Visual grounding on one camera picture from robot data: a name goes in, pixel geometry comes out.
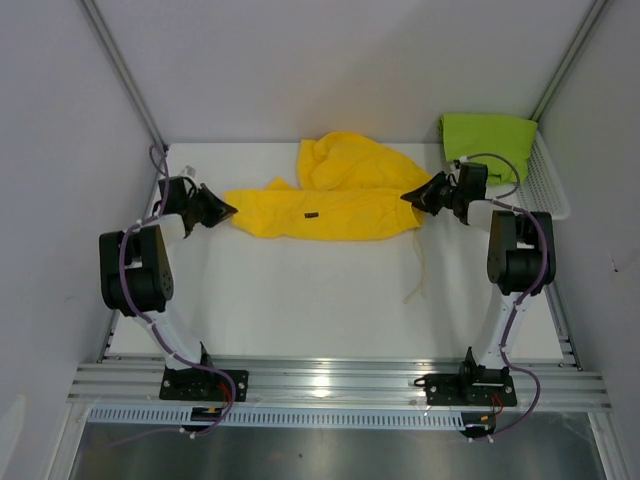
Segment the yellow shorts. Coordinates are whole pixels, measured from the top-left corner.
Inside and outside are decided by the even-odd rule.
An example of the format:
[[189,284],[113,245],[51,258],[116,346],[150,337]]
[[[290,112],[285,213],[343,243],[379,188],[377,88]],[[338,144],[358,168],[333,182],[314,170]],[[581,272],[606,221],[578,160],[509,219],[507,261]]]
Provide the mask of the yellow shorts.
[[355,133],[300,142],[298,185],[280,177],[262,189],[236,189],[224,201],[232,225],[255,237],[316,241],[384,240],[422,226],[402,198],[433,176],[410,157]]

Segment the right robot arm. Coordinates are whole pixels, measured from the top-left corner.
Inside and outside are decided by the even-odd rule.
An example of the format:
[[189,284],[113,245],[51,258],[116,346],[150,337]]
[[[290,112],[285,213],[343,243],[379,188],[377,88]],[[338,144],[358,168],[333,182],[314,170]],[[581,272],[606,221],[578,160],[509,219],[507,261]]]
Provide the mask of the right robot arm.
[[401,199],[432,216],[447,209],[463,225],[489,234],[486,271],[492,293],[480,333],[456,374],[425,380],[435,391],[453,384],[464,401],[475,404],[493,387],[507,386],[515,336],[534,297],[555,278],[553,220],[547,212],[507,204],[506,193],[488,198],[487,166],[463,157],[456,168],[456,175],[440,172]]

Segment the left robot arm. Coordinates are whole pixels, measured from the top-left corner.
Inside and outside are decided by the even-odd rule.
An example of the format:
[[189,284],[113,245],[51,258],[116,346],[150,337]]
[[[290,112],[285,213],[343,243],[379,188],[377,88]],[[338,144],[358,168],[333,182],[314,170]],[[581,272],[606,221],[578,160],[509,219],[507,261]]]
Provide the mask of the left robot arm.
[[188,238],[197,225],[212,229],[238,210],[190,173],[161,180],[158,187],[160,200],[151,217],[99,236],[101,295],[109,309],[142,326],[168,369],[186,370],[182,388],[204,400],[215,392],[217,376],[206,348],[173,306],[175,282],[167,248]]

